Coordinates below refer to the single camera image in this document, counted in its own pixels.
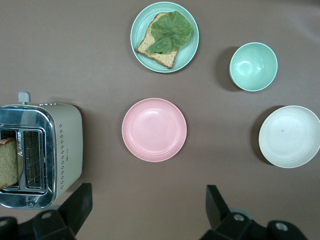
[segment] lettuce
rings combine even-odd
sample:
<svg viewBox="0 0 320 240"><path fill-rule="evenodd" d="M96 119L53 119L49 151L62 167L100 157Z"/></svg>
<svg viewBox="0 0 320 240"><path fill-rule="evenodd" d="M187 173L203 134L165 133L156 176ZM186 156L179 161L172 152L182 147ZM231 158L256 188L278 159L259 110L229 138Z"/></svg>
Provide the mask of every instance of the lettuce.
<svg viewBox="0 0 320 240"><path fill-rule="evenodd" d="M189 41L191 32L190 22L180 12L168 12L152 24L151 35L155 43L146 52L167 54L179 50Z"/></svg>

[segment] light green plate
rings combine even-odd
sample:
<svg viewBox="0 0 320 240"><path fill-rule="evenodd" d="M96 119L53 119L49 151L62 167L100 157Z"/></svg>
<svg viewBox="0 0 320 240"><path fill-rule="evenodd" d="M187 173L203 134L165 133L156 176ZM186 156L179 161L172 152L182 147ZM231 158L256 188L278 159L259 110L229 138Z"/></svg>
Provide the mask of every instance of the light green plate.
<svg viewBox="0 0 320 240"><path fill-rule="evenodd" d="M176 56L172 69L160 65L154 60L136 52L137 47L144 39L149 24L158 13L180 12L191 24L192 34L189 42L184 45ZM130 34L131 47L135 57L146 68L158 73L172 73L185 67L195 56L199 45L199 30L194 17L184 7L167 1L153 3L143 9L135 18Z"/></svg>

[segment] bread slice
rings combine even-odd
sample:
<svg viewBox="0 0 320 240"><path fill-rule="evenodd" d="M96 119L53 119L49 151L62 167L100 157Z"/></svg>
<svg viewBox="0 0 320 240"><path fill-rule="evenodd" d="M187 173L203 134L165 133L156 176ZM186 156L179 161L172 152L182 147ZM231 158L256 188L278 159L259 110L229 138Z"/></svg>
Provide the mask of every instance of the bread slice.
<svg viewBox="0 0 320 240"><path fill-rule="evenodd" d="M154 44L155 38L151 35L151 27L152 24L155 23L156 21L159 20L159 18L163 15L165 15L166 12L160 12L158 13L152 22L150 22L148 28L146 29L146 33L144 35L144 39L142 40L142 42L140 43L140 45L137 47L136 52L139 54L142 54L144 56L146 56L149 59L155 60L157 63L167 67L168 69L172 69L172 67L174 66L177 54L179 50L174 50L171 51L169 53L153 53L153 54L148 54L147 53L147 49Z"/></svg>
<svg viewBox="0 0 320 240"><path fill-rule="evenodd" d="M17 141L8 137L0 140L0 189L18 182Z"/></svg>

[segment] green bowl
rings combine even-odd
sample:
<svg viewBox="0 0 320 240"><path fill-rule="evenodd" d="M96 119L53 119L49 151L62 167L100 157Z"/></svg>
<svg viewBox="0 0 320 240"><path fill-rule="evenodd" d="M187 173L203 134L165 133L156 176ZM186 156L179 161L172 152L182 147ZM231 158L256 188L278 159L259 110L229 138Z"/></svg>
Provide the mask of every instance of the green bowl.
<svg viewBox="0 0 320 240"><path fill-rule="evenodd" d="M270 47L260 42L241 46L233 54L229 73L239 88L255 92L268 87L276 77L277 57Z"/></svg>

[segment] brown tabletop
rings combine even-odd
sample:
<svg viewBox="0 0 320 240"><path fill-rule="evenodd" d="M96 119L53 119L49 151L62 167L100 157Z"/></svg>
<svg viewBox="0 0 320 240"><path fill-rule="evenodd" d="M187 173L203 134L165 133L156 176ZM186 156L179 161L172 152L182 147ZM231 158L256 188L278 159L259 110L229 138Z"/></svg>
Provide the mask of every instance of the brown tabletop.
<svg viewBox="0 0 320 240"><path fill-rule="evenodd" d="M209 228L206 185L217 185L231 208L266 226L295 224L320 235L320 155L297 168L263 157L259 130L274 110L298 105L320 116L320 4L317 0L179 0L194 17L199 46L182 70L161 74L135 57L130 32L151 0L0 1L0 105L63 102L81 109L80 183L92 183L93 210L79 240L197 240ZM261 42L278 59L273 83L238 88L229 62L240 46ZM181 151L163 162L132 155L122 121L136 102L162 98L187 123ZM22 223L38 210L0 206Z"/></svg>

